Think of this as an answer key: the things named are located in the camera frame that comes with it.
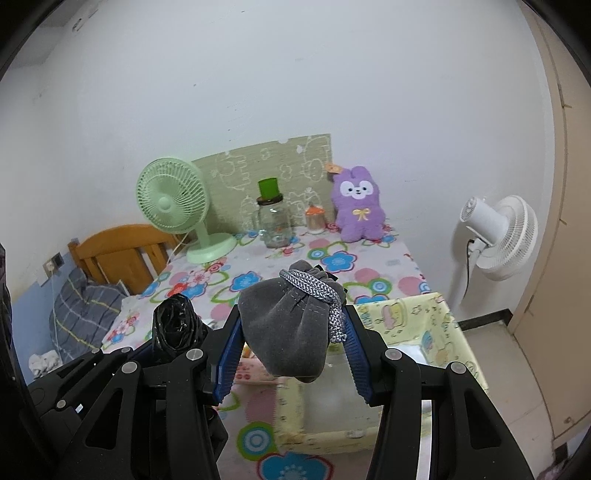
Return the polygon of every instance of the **door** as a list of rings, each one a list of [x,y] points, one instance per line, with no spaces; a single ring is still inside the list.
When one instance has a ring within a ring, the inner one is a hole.
[[[566,175],[556,236],[514,334],[560,445],[591,411],[591,87],[550,27],[539,19],[538,25],[553,60],[548,81],[557,79],[561,90],[555,126],[565,129]]]

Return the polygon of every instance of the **electrical outlet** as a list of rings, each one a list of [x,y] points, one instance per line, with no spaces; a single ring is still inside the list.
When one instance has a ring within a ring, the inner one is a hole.
[[[59,269],[64,264],[64,259],[62,258],[61,253],[59,252],[53,255],[51,260],[56,266],[56,269]]]
[[[53,262],[53,259],[50,258],[43,264],[43,270],[45,270],[47,278],[50,278],[57,271],[57,267]]]

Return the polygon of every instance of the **blue wall paint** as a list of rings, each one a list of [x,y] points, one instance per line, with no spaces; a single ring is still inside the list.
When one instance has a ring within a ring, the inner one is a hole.
[[[69,253],[63,258],[64,264],[53,275],[52,280],[42,286],[35,282],[12,304],[14,346],[27,384],[33,381],[29,357],[34,353],[39,355],[54,349],[49,332],[49,316],[55,300],[51,292],[51,282],[53,291],[58,295],[68,275],[76,267]]]

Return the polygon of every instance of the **floor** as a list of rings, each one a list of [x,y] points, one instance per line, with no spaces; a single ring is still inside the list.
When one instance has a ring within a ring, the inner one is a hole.
[[[489,384],[489,396],[538,474],[553,462],[550,419],[519,345],[502,322],[465,332]]]

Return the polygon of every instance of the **glass jar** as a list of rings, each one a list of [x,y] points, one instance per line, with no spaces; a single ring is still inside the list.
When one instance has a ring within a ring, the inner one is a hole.
[[[293,232],[291,229],[290,211],[283,201],[283,195],[256,201],[259,208],[252,214],[255,230],[268,248],[287,247],[291,243]]]

